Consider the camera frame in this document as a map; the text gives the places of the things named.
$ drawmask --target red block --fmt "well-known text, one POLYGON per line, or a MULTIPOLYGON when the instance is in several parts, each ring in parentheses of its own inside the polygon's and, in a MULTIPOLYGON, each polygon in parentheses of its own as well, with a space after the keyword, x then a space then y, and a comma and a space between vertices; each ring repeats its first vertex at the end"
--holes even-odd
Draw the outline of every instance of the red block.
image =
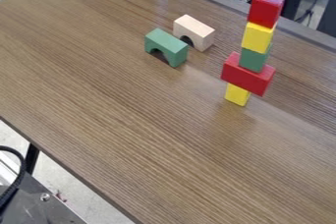
POLYGON ((285 0, 252 0, 248 20, 267 28, 278 22, 285 0))
POLYGON ((239 67, 239 53, 232 52, 226 59, 223 67, 221 79, 248 90, 259 96, 263 96, 271 82, 275 69, 265 65, 261 73, 254 73, 239 67))

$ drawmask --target white arch block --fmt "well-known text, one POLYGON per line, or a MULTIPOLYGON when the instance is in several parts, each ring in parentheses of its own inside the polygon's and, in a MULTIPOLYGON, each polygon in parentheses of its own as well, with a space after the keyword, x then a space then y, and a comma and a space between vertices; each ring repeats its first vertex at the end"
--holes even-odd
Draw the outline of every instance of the white arch block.
POLYGON ((189 15, 184 15, 174 21, 173 34, 180 39, 187 36, 193 41, 194 48, 202 52, 213 44, 215 29, 189 15))

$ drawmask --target block tower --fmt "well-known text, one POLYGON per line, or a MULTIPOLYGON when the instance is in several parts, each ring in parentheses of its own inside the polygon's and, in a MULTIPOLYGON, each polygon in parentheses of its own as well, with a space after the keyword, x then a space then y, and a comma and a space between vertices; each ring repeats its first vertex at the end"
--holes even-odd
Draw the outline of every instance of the block tower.
POLYGON ((225 99, 245 106, 250 94, 263 96, 275 69, 265 62, 285 0, 252 0, 241 54, 225 61, 221 79, 228 82, 225 99))

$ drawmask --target arch block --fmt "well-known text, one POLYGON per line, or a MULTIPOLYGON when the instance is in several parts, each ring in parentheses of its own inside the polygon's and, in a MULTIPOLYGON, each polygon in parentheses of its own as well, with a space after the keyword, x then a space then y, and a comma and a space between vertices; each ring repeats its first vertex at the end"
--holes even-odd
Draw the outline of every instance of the arch block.
POLYGON ((188 48, 187 43, 160 28, 149 32, 144 38, 144 50, 149 54, 154 49, 160 50, 173 68, 187 61, 188 48))
POLYGON ((202 52, 213 44, 215 29, 184 15, 174 21, 173 34, 178 38, 187 36, 193 42, 194 48, 202 52))

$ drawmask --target table leg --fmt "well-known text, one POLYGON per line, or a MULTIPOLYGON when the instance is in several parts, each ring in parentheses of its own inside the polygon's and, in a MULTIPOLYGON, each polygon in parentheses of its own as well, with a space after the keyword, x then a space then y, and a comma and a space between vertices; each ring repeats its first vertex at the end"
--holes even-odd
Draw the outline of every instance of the table leg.
POLYGON ((31 175, 35 168, 38 154, 39 154, 39 149, 37 149, 35 145, 30 143, 28 147, 27 155, 26 155, 26 164, 27 164, 27 172, 31 175))
POLYGON ((336 37, 336 25, 335 25, 335 8, 336 0, 329 0, 327 7, 325 8, 324 14, 319 22, 317 30, 325 32, 331 36, 336 37))

